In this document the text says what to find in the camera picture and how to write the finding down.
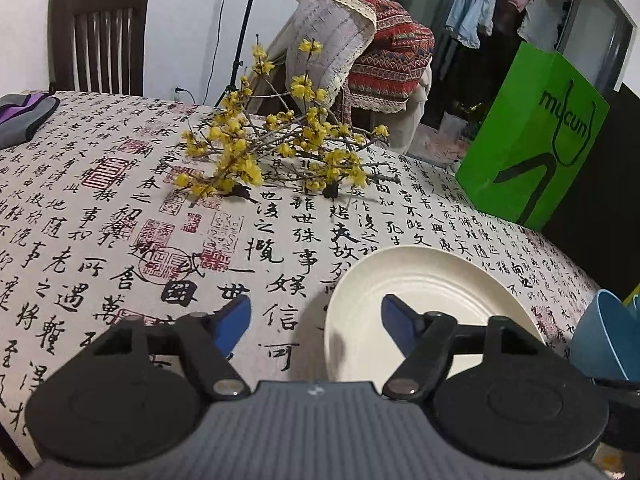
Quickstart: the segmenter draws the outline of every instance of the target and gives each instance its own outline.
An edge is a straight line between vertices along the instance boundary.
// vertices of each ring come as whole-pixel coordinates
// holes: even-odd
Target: power cord
[[[211,61],[211,73],[209,74],[209,81],[207,81],[207,91],[204,94],[204,99],[202,100],[202,104],[205,103],[209,95],[209,85],[211,85],[211,78],[213,77],[213,67],[216,64],[216,56],[218,54],[218,47],[220,46],[220,27],[222,26],[222,11],[224,8],[225,8],[225,0],[222,0],[222,4],[220,5],[220,15],[218,17],[218,38],[216,39],[216,49],[213,52],[213,60]]]
[[[193,94],[191,92],[189,92],[185,88],[180,88],[179,86],[177,86],[177,87],[175,87],[174,91],[175,91],[175,93],[187,92],[187,94],[189,94],[191,96],[191,100],[193,101],[193,104],[196,104],[196,98],[193,96]]]

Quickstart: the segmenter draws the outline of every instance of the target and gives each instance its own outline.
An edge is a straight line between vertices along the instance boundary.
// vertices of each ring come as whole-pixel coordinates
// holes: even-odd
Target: white plate
[[[373,381],[381,391],[402,362],[382,326],[385,294],[395,294],[419,313],[451,314],[460,324],[486,325],[490,316],[508,316],[542,341],[520,302],[480,267],[438,249],[396,246],[368,254],[334,290],[324,326],[330,380]],[[481,361],[481,355],[456,356],[449,375]]]

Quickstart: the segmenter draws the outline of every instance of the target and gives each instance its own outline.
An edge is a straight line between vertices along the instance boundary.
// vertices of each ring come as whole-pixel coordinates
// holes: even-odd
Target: blue bucket
[[[632,298],[631,302],[626,306],[634,319],[638,319],[638,310],[640,309],[640,296],[637,294]]]
[[[634,316],[640,303],[632,305],[599,290],[569,343],[571,364],[589,377],[640,381],[640,322]]]

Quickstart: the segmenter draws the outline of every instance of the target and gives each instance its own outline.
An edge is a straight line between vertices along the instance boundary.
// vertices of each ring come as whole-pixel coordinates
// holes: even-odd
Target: purple cloth
[[[5,110],[0,111],[0,124],[2,124],[5,121],[11,119],[12,117],[15,117],[16,115],[24,112],[31,105],[36,103],[39,99],[42,99],[42,97],[45,96],[45,95],[46,94],[44,92],[31,94],[31,95],[29,95],[29,97],[27,98],[27,101],[24,104],[15,105],[15,106],[9,106]]]

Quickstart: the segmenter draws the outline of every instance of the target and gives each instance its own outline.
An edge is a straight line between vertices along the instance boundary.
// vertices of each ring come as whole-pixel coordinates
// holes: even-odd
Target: gray cloth
[[[5,105],[22,105],[25,97],[23,94],[0,97],[0,110]],[[59,104],[60,100],[57,97],[46,96],[33,107],[26,108],[22,113],[0,123],[0,150],[33,139],[36,130],[58,108]]]

